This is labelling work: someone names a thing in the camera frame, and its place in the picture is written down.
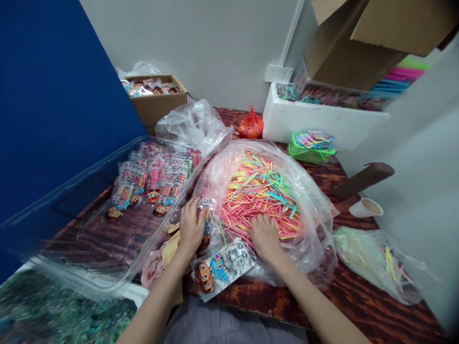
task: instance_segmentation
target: green plastic basket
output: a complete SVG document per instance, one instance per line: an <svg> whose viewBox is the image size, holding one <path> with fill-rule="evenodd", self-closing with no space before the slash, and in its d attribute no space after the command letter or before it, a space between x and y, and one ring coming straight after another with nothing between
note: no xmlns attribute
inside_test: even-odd
<svg viewBox="0 0 459 344"><path fill-rule="evenodd" d="M326 161L330 155L336 153L334 149L329 150L316 150L316 149L307 149L296 142L296 136L300 133L292 134L292 140L288 143L288 153L290 156L296 160L306 161L311 163L321 163Z"/></svg>

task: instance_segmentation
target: electrical outlet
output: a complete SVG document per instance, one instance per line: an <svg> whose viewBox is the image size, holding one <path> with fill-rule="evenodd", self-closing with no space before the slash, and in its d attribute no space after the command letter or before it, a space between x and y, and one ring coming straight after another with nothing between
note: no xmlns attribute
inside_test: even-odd
<svg viewBox="0 0 459 344"><path fill-rule="evenodd" d="M268 70L266 71L266 75L264 80L267 82L281 82L281 83L288 83L290 82L290 78L293 74L293 68L288 67L279 67L270 64L268 66Z"/></svg>

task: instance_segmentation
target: cardboard box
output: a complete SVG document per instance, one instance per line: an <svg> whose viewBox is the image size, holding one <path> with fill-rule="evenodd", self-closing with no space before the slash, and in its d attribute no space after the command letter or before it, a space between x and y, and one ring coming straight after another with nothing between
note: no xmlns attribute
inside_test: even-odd
<svg viewBox="0 0 459 344"><path fill-rule="evenodd" d="M174 75L139 75L126 78L128 81L148 78L159 78L163 83L173 83L180 87L182 93L131 97L131 101L149 135L155 135L154 126L173 109L186 104L187 89Z"/></svg>
<svg viewBox="0 0 459 344"><path fill-rule="evenodd" d="M367 91L408 54L427 56L459 23L456 0L313 0L305 55L315 81Z"/></svg>

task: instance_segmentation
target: colorful sticks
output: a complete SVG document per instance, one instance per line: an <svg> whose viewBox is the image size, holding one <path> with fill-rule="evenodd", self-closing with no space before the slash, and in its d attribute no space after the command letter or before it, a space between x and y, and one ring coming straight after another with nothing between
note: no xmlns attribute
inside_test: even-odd
<svg viewBox="0 0 459 344"><path fill-rule="evenodd" d="M300 213L289 184L269 157L247 151L229 183L222 208L222 234L240 237L252 246L247 230L257 214L267 214L276 221L281 240L296 236Z"/></svg>

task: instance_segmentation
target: cartoon packaging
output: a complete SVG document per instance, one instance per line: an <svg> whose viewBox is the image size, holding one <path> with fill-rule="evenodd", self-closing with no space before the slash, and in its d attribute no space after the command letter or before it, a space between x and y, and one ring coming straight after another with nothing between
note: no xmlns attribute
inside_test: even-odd
<svg viewBox="0 0 459 344"><path fill-rule="evenodd" d="M212 256L195 260L191 278L197 284L202 301L207 302L254 265L246 247L237 239Z"/></svg>

